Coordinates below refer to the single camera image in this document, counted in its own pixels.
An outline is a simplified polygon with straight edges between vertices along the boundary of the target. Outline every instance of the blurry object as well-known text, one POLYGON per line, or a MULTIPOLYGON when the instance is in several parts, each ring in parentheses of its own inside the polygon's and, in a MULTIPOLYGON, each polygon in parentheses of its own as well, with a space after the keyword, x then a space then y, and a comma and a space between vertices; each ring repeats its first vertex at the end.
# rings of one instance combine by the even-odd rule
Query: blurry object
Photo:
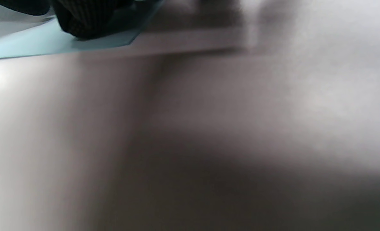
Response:
POLYGON ((106 49, 130 44, 157 12, 163 1, 137 2, 136 7, 117 9, 101 30, 89 41, 62 31, 57 19, 0 38, 0 58, 39 56, 106 49))
POLYGON ((20 13, 34 16, 44 15, 50 9, 48 0, 0 0, 0 5, 20 13))
POLYGON ((106 28, 117 8, 128 8, 133 2, 134 0, 52 0, 52 6, 63 31, 78 38, 91 38, 106 28))

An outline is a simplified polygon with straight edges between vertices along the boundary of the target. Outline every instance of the table surface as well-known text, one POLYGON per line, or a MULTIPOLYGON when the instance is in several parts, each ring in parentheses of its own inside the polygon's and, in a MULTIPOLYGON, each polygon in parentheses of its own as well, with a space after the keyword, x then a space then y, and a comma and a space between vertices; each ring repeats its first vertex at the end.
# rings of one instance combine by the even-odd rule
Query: table surface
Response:
POLYGON ((0 60, 0 231, 378 228, 380 0, 169 0, 0 60))

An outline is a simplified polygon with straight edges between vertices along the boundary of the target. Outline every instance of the light blue sheet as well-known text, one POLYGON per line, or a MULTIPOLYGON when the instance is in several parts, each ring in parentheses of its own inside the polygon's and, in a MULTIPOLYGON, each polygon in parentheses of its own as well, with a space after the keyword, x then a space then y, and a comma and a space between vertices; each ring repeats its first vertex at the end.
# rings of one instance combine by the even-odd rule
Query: light blue sheet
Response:
POLYGON ((59 54, 128 45, 140 34, 162 2, 158 1, 146 10, 130 9, 129 12, 117 12, 109 23, 104 37, 87 41, 81 41, 63 32, 57 19, 53 17, 42 25, 1 37, 0 58, 59 54), (120 22, 123 21, 129 23, 122 25, 120 22))

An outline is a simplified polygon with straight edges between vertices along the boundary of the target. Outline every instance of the checkered cloth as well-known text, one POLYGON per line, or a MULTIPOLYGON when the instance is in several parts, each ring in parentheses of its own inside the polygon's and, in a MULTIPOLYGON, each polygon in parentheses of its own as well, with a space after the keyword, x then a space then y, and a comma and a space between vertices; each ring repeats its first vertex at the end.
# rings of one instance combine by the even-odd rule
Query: checkered cloth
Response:
POLYGON ((134 0, 52 0, 63 31, 78 38, 91 38, 105 28, 117 8, 134 0))
POLYGON ((118 8, 129 7, 134 0, 0 0, 0 5, 30 15, 55 10, 63 31, 78 38, 100 33, 118 8))

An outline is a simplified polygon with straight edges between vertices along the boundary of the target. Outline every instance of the plaid fabric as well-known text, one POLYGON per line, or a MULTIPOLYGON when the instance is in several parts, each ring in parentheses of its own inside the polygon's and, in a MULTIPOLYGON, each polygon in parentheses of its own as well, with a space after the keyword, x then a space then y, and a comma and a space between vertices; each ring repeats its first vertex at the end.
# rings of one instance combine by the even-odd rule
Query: plaid fabric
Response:
POLYGON ((44 15, 50 9, 49 0, 0 0, 0 5, 34 16, 44 15))
POLYGON ((63 31, 78 38, 101 32, 115 9, 128 7, 134 0, 51 0, 63 31))

